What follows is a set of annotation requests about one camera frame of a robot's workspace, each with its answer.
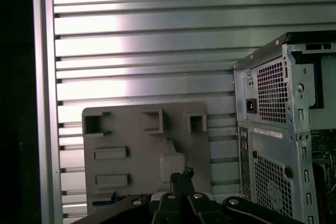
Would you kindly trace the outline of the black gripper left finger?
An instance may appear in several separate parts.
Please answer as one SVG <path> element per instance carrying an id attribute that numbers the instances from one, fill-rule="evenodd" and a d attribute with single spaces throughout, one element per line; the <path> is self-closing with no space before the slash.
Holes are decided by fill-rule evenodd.
<path id="1" fill-rule="evenodd" d="M 130 196 L 81 218 L 79 223 L 180 223 L 182 184 L 181 174 L 172 173 L 171 190 L 159 201 L 142 196 Z"/>

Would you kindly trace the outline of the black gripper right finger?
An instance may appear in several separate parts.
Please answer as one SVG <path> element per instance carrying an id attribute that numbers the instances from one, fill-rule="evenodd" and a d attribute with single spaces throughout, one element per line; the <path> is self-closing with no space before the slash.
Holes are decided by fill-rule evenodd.
<path id="1" fill-rule="evenodd" d="M 186 167 L 182 173 L 184 195 L 199 223 L 301 223 L 291 217 L 240 197 L 228 197 L 221 204 L 195 191 L 194 171 Z"/>

